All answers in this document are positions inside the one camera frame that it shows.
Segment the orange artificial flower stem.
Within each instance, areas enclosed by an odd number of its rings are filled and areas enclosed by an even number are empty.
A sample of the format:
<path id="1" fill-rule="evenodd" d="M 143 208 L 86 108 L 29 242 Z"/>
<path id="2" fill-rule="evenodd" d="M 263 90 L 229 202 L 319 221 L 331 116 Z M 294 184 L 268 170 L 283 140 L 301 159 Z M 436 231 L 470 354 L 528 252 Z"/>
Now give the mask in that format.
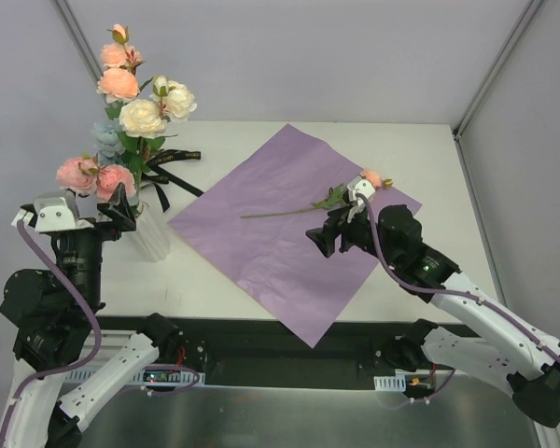
<path id="1" fill-rule="evenodd" d="M 394 185 L 394 181 L 391 178 L 382 178 L 377 172 L 373 170 L 362 170 L 358 175 L 363 175 L 365 178 L 370 180 L 370 182 L 372 182 L 372 184 L 376 187 L 376 191 L 381 189 L 390 189 Z M 347 184 L 341 183 L 334 188 L 329 188 L 329 192 L 325 199 L 319 202 L 311 203 L 310 206 L 305 208 L 297 209 L 294 211 L 245 215 L 242 216 L 242 219 L 289 216 L 311 212 L 314 210 L 332 211 L 343 207 L 347 207 L 349 211 L 349 206 L 346 203 L 346 186 Z"/>

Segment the pink artificial flower stem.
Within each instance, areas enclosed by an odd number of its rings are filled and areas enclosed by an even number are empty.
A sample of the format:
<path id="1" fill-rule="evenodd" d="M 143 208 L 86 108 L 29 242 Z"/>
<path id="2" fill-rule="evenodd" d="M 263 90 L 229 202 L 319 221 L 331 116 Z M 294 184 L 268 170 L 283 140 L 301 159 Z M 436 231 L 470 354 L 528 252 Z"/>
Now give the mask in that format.
<path id="1" fill-rule="evenodd" d="M 139 217 L 144 210 L 139 191 L 146 171 L 147 165 L 139 157 L 128 163 L 109 163 L 100 162 L 97 155 L 84 154 L 66 160 L 56 172 L 56 181 L 77 196 L 95 196 L 99 203 L 108 202 L 121 184 L 134 216 Z"/>

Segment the black ribbon gold lettering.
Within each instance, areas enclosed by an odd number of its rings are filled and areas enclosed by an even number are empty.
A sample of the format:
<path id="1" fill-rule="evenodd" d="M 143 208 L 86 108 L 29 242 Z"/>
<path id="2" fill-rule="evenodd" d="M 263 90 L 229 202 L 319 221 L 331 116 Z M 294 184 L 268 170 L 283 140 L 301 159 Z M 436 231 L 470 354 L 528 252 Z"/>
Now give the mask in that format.
<path id="1" fill-rule="evenodd" d="M 173 184 L 194 197 L 200 197 L 203 195 L 201 189 L 164 169 L 163 166 L 176 161 L 200 161 L 201 159 L 200 151 L 164 149 L 147 161 L 147 172 L 142 173 L 141 187 L 152 186 L 156 190 L 163 212 L 167 212 L 171 206 L 166 192 L 162 188 L 164 185 Z"/>

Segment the blue artificial flower stem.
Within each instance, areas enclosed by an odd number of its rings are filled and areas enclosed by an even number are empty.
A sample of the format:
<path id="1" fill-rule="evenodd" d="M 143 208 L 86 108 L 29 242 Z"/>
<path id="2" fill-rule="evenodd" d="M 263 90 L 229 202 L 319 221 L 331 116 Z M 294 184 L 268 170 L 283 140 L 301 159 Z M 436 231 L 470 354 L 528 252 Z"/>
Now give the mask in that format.
<path id="1" fill-rule="evenodd" d="M 93 124 L 91 133 L 101 163 L 114 164 L 120 162 L 120 156 L 125 151 L 119 140 L 120 132 L 121 128 L 116 119 Z"/>

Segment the purple tissue paper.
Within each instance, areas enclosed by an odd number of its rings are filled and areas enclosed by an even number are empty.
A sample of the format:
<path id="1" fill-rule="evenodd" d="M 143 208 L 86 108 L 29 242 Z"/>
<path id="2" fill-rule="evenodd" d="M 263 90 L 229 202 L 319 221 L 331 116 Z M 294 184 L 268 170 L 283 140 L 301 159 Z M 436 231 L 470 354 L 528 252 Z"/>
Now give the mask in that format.
<path id="1" fill-rule="evenodd" d="M 178 234 L 169 276 L 170 315 L 264 319 L 309 345 L 336 320 L 409 322 L 420 300 L 358 249 L 330 258 L 305 232 L 325 213 L 242 219 L 294 211 L 362 169 L 392 176 L 418 135 L 413 125 L 192 122 L 173 144 L 203 157 L 181 175 L 203 188 L 172 218 Z"/>

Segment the white pink flower stem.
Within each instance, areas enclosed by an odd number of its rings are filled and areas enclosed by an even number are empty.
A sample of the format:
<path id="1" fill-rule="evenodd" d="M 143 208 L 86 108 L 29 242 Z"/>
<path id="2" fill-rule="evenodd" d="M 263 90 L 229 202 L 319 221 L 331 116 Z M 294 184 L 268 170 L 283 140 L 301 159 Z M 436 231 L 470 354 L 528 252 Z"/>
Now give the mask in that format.
<path id="1" fill-rule="evenodd" d="M 120 108 L 118 138 L 124 148 L 121 159 L 139 186 L 149 162 L 162 149 L 171 121 L 184 121 L 197 109 L 191 90 L 177 81 L 156 77 L 148 99 L 134 99 Z"/>

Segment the peach artificial flower stem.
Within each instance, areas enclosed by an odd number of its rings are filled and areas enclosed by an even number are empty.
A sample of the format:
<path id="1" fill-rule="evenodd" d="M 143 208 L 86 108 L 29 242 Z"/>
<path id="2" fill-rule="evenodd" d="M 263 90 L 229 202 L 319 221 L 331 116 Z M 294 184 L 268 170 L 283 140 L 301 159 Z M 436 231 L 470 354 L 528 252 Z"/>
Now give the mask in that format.
<path id="1" fill-rule="evenodd" d="M 106 102 L 105 112 L 110 119 L 119 116 L 121 108 L 134 100 L 141 87 L 136 78 L 136 69 L 145 60 L 142 54 L 129 44 L 128 28 L 114 24 L 109 30 L 112 43 L 105 44 L 100 52 L 104 72 L 96 84 L 96 91 Z"/>

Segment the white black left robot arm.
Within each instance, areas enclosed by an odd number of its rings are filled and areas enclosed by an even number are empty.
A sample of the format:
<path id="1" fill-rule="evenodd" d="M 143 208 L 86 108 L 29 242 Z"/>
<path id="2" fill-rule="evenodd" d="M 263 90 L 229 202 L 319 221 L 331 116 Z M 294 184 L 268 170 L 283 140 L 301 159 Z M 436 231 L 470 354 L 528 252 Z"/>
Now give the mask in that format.
<path id="1" fill-rule="evenodd" d="M 79 446 L 91 420 L 135 374 L 156 361 L 173 365 L 182 353 L 179 328 L 154 313 L 86 383 L 59 395 L 66 375 L 89 364 L 102 344 L 103 246 L 136 229 L 123 183 L 98 210 L 102 219 L 80 217 L 76 194 L 66 189 L 36 197 L 12 221 L 46 267 L 16 271 L 4 287 L 0 314 L 18 332 L 0 447 Z"/>

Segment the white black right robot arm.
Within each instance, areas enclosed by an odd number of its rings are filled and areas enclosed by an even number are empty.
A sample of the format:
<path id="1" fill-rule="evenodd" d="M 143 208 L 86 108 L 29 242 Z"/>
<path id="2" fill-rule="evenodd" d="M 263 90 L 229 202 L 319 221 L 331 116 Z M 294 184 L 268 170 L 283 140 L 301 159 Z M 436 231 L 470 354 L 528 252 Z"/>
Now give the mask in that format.
<path id="1" fill-rule="evenodd" d="M 407 371 L 428 362 L 460 370 L 512 398 L 545 427 L 560 424 L 560 340 L 527 323 L 481 291 L 458 265 L 422 238 L 409 208 L 390 205 L 378 215 L 364 207 L 354 217 L 343 207 L 306 232 L 328 258 L 352 247 L 380 260 L 401 288 L 455 317 L 480 340 L 466 342 L 444 327 L 417 320 L 387 353 Z"/>

